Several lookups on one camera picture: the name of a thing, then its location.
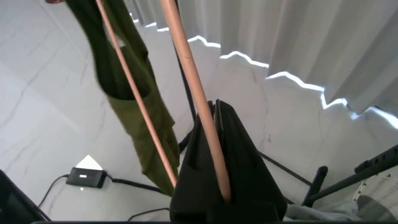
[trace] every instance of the copper-colored rod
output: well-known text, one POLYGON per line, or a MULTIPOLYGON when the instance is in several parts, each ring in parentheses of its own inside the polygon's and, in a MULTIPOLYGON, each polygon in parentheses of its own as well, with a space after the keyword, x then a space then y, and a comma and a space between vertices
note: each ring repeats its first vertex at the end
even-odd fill
POLYGON ((176 178, 174 176, 172 167, 170 165, 169 160, 167 159, 167 156, 166 156, 166 154, 165 154, 165 152, 163 150, 163 147, 162 147, 162 145, 160 143, 160 140, 157 137, 156 130, 154 128, 154 125, 152 124, 152 121, 150 120, 150 117, 148 115, 148 111, 147 111, 147 109, 145 107, 144 102, 142 101, 142 98, 141 98, 141 95, 139 94, 139 91, 137 89, 136 83, 132 79, 129 67, 127 66, 126 60, 124 59, 124 56, 123 56, 123 53, 120 50, 120 47, 119 47, 118 42, 116 40, 115 34, 113 32, 111 23, 110 23, 110 21, 108 19, 108 16, 106 15, 104 6, 102 5, 101 0, 96 0, 96 2, 97 2, 97 5, 98 5, 98 9, 101 12, 101 15, 102 15, 102 18, 104 20, 105 26, 108 29, 109 36, 111 37, 113 46, 114 46, 114 48, 116 50, 116 53, 118 55, 118 58, 119 58, 120 63, 122 65, 122 68, 124 70, 124 73, 126 74, 127 80, 128 80, 128 82, 130 84, 132 93, 134 94, 134 97, 137 100, 138 107, 141 110, 141 113, 142 113, 142 115, 144 117, 145 123, 146 123, 146 125, 147 125, 147 127, 149 129, 150 135, 152 136, 152 139, 154 140, 154 143, 155 143, 155 146, 157 148, 157 151, 158 151, 158 153, 160 155, 160 158, 162 159, 162 162, 163 162, 163 165, 164 165, 164 167, 165 167, 165 169, 167 171, 167 174, 169 175, 170 181, 171 181, 173 187, 175 187, 175 184, 177 183, 177 180, 176 180, 176 178))
POLYGON ((225 202, 231 201, 231 187, 229 185, 229 177, 225 166, 224 155, 221 150, 220 140, 218 139, 216 126, 211 117, 205 92, 200 82, 198 70, 193 61, 192 52, 189 48, 187 37, 182 28, 180 14, 178 13, 175 0, 162 0, 162 7, 166 17, 167 25, 170 29, 178 57, 181 61, 182 68, 188 81, 189 88, 192 91, 193 100, 198 109, 200 121, 207 142, 210 147, 211 158, 216 171, 218 187, 225 202))

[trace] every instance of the gray curtain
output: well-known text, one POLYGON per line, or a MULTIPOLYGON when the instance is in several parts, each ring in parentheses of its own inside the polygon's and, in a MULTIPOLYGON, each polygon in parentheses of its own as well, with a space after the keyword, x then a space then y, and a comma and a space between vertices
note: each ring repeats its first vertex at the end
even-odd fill
MULTIPOLYGON (((141 25, 167 27, 159 0, 125 2, 141 25)), ((328 104, 345 98, 358 114, 378 106, 398 115, 398 1, 178 3, 188 38, 200 35, 219 43, 222 55, 238 51, 266 63, 265 76, 287 71, 322 86, 328 104)))

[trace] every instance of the thin wooden rod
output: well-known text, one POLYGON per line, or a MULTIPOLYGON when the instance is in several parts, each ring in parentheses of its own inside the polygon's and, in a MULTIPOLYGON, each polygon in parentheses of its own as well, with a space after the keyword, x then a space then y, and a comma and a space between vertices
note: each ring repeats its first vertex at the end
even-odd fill
POLYGON ((104 20, 105 26, 106 26, 106 28, 107 28, 107 30, 109 32, 109 36, 111 37, 113 46, 114 46, 114 48, 116 50, 116 53, 118 55, 118 58, 119 58, 120 63, 122 65, 122 68, 124 70, 124 73, 125 73, 125 75, 127 77, 127 80, 128 80, 128 82, 130 84, 132 93, 134 94, 134 97, 137 100, 138 107, 141 110, 141 113, 142 113, 142 115, 144 117, 145 123, 146 123, 146 125, 147 125, 147 127, 149 129, 150 135, 152 136, 152 139, 154 140, 157 152, 159 153, 160 158, 162 159, 163 165, 164 165, 164 167, 166 169, 167 175, 169 175, 169 178, 170 178, 170 181, 171 181, 173 187, 175 187, 175 184, 177 183, 177 180, 176 180, 176 178, 174 176, 172 167, 170 165, 169 160, 167 159, 167 156, 166 156, 166 154, 165 154, 165 152, 163 150, 163 147, 162 147, 162 145, 160 143, 160 140, 157 137, 156 130, 154 128, 154 125, 152 124, 152 121, 150 120, 150 117, 148 115, 148 111, 147 111, 147 109, 145 107, 144 102, 142 101, 142 98, 141 98, 141 95, 139 94, 139 91, 137 89, 136 83, 132 79, 129 67, 127 66, 126 60, 124 59, 124 56, 123 56, 123 53, 120 50, 120 47, 119 47, 118 42, 116 40, 115 34, 113 32, 111 23, 110 23, 110 21, 108 19, 108 16, 106 15, 104 6, 102 5, 101 0, 96 0, 96 2, 97 2, 97 5, 98 5, 98 9, 101 12, 101 15, 102 15, 102 18, 104 20))
POLYGON ((193 61, 192 52, 189 48, 187 37, 182 28, 180 14, 174 0, 162 0, 162 7, 166 17, 167 25, 170 29, 177 54, 181 60, 182 68, 192 91, 193 100, 198 109, 200 121, 207 142, 210 147, 211 158, 216 171, 218 187, 225 202, 231 201, 231 186, 229 185, 228 172, 226 170, 223 151, 221 150, 220 140, 218 139, 216 126, 207 104, 205 92, 200 82, 198 70, 193 61))

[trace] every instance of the green cloth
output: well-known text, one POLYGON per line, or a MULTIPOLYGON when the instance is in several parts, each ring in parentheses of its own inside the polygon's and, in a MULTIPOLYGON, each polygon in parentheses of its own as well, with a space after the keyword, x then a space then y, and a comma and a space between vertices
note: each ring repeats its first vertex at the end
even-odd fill
MULTIPOLYGON (((94 0, 67 0, 90 42, 95 59, 96 79, 126 132, 132 137, 142 172, 165 194, 174 188, 132 94, 116 51, 106 36, 100 11, 94 0)), ((179 149, 172 126, 174 121, 162 101, 148 51, 136 30, 123 0, 103 1, 113 31, 124 42, 122 52, 144 104, 177 176, 179 149)))

